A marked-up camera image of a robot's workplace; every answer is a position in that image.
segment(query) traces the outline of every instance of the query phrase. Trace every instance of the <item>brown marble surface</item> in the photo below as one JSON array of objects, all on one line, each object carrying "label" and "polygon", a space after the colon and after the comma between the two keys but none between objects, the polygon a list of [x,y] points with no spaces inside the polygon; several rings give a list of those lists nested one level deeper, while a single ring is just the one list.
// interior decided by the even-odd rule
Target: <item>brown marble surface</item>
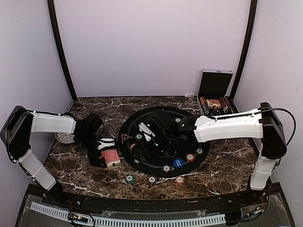
[{"label": "brown marble surface", "polygon": [[[85,117],[97,113],[105,122],[104,136],[117,138],[123,122],[133,113],[152,106],[174,106],[200,114],[196,98],[191,97],[101,97],[80,98],[71,112]],[[200,167],[184,175],[181,187],[173,179],[159,179],[147,184],[148,176],[136,171],[123,160],[114,168],[89,165],[86,149],[79,143],[55,142],[45,166],[64,186],[66,192],[119,199],[183,199],[243,191],[256,163],[248,139],[211,141],[210,151]],[[124,182],[134,175],[134,186]]]}]

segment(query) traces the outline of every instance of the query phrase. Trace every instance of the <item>small white object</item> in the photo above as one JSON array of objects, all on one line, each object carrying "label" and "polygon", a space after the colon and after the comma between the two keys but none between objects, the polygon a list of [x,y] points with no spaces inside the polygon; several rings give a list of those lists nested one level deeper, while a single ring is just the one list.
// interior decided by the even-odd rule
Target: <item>small white object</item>
[{"label": "small white object", "polygon": [[98,146],[98,150],[101,150],[103,148],[106,148],[106,147],[112,147],[115,145],[115,140],[113,138],[103,138],[103,139],[100,139],[98,140],[98,143],[100,143],[100,145]]},{"label": "small white object", "polygon": [[146,141],[150,141],[152,139],[149,135],[152,135],[153,137],[156,136],[144,123],[139,124],[139,131],[144,132]]}]

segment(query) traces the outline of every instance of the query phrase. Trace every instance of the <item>black frame edge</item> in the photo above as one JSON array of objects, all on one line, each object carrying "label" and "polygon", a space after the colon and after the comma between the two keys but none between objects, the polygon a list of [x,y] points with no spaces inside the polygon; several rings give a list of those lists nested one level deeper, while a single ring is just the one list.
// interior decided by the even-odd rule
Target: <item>black frame edge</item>
[{"label": "black frame edge", "polygon": [[57,16],[56,16],[54,0],[47,0],[47,4],[48,4],[49,16],[50,16],[51,24],[52,24],[52,28],[53,28],[53,36],[54,36],[54,39],[55,39],[55,42],[56,42],[57,51],[58,51],[58,55],[59,55],[59,58],[60,58],[60,62],[61,62],[62,70],[63,70],[63,73],[64,73],[64,77],[65,77],[68,89],[70,91],[71,97],[72,97],[73,101],[76,101],[78,98],[77,98],[77,94],[76,94],[76,91],[75,91],[75,87],[74,87],[74,85],[72,83],[72,80],[71,80],[71,75],[70,75],[70,72],[68,70],[66,58],[65,58],[65,55],[64,55],[63,45],[62,45],[62,42],[61,42],[60,32],[59,32],[59,27],[58,27],[58,21],[57,21]]},{"label": "black frame edge", "polygon": [[240,83],[240,80],[241,80],[241,76],[242,76],[242,73],[243,73],[245,61],[246,61],[246,58],[247,58],[248,50],[249,50],[249,47],[250,47],[250,40],[251,40],[252,30],[253,30],[253,27],[254,27],[256,11],[257,11],[257,3],[258,3],[258,0],[251,0],[251,2],[250,2],[250,14],[249,14],[249,17],[248,17],[248,22],[247,22],[247,28],[246,28],[242,53],[241,53],[241,57],[240,57],[240,60],[239,60],[238,69],[237,69],[237,72],[236,72],[236,75],[235,75],[235,80],[233,82],[232,90],[231,90],[231,93],[230,93],[230,98],[232,100],[234,100],[234,98],[236,96],[237,89],[238,89],[238,86],[239,86],[239,83]]}]

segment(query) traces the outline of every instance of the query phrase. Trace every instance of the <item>white mechanical part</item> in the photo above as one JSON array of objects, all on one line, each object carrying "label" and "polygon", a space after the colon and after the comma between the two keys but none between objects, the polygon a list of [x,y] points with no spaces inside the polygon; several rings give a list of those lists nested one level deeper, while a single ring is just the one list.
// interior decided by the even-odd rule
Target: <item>white mechanical part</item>
[{"label": "white mechanical part", "polygon": [[[258,111],[258,109],[253,109],[248,112],[227,114],[221,117],[252,114]],[[197,118],[195,123],[196,130],[194,130],[194,133],[199,143],[219,139],[263,137],[263,125],[259,122],[260,119],[262,119],[261,114],[221,120],[219,116],[216,118],[217,120],[210,119],[206,116]]]},{"label": "white mechanical part", "polygon": [[254,172],[250,179],[250,188],[252,190],[261,191],[265,188],[268,178],[273,173],[276,163],[279,159],[268,159],[259,155]]},{"label": "white mechanical part", "polygon": [[115,140],[112,139],[112,138],[103,138],[103,139],[98,140],[98,143],[100,143],[100,145],[98,146],[98,150],[101,150],[101,149],[106,148],[106,147],[114,146],[115,145],[114,141]]},{"label": "white mechanical part", "polygon": [[28,150],[24,156],[19,158],[18,163],[28,172],[30,178],[37,181],[46,190],[50,190],[56,184],[53,175],[47,171],[32,150]]},{"label": "white mechanical part", "polygon": [[35,132],[61,132],[73,134],[76,121],[70,116],[32,113],[33,123],[31,133]]},{"label": "white mechanical part", "polygon": [[144,123],[139,124],[139,131],[144,133],[146,141],[150,141],[152,139],[149,135],[152,135],[153,137],[156,136]]}]

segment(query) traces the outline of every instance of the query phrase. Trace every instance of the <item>lavender wall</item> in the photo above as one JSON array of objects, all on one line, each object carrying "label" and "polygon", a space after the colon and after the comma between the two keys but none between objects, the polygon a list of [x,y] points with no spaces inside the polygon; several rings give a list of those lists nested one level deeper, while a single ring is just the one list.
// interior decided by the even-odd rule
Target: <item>lavender wall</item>
[{"label": "lavender wall", "polygon": [[250,0],[56,0],[78,96],[194,95],[236,71]]},{"label": "lavender wall", "polygon": [[[296,226],[303,226],[303,1],[262,0],[258,2],[250,51],[235,103],[241,111],[270,102],[291,111],[297,132],[288,153],[273,174],[280,181]],[[293,122],[278,113],[288,139]]]},{"label": "lavender wall", "polygon": [[[16,105],[65,112],[72,100],[53,39],[47,1],[0,1],[0,128]],[[54,136],[32,136],[33,151],[44,161]],[[0,142],[1,226],[15,225],[29,179],[10,163]]]}]

